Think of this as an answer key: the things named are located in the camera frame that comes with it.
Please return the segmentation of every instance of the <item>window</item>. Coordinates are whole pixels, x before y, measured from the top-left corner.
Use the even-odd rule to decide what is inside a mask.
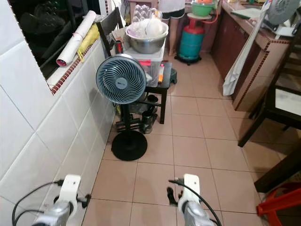
[[[100,14],[98,0],[9,0],[26,41],[45,77],[88,10]]]

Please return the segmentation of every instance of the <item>green bowl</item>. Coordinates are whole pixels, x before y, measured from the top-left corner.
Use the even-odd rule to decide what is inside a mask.
[[[207,16],[213,9],[214,4],[192,3],[192,13],[196,16]]]

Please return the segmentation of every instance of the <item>black shorts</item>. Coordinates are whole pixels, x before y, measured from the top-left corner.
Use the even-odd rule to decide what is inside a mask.
[[[169,13],[162,13],[162,20],[169,20],[169,18],[175,18],[175,19],[179,19],[181,17],[184,16],[185,10],[184,9],[180,9],[178,11],[175,12],[169,12]]]

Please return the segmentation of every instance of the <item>person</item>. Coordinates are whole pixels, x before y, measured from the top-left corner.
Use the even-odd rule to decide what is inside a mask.
[[[179,19],[185,13],[185,0],[159,0],[158,9],[163,13],[162,21],[169,25],[169,55],[176,53],[175,41]]]

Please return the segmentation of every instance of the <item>beige tiled floor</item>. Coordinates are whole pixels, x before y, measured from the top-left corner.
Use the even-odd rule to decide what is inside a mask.
[[[256,192],[253,182],[285,157],[299,132],[283,132],[283,125],[265,121],[244,148],[238,147],[237,139],[252,121],[222,96],[210,55],[190,67],[169,60],[178,83],[168,90],[165,124],[155,122],[146,135],[146,154],[132,162],[112,154],[117,134],[112,129],[83,226],[184,226],[166,196],[171,186],[177,197],[181,188],[168,180],[184,173],[199,176],[201,194],[224,226],[266,226],[255,214],[265,195]],[[300,222],[295,215],[283,219]]]

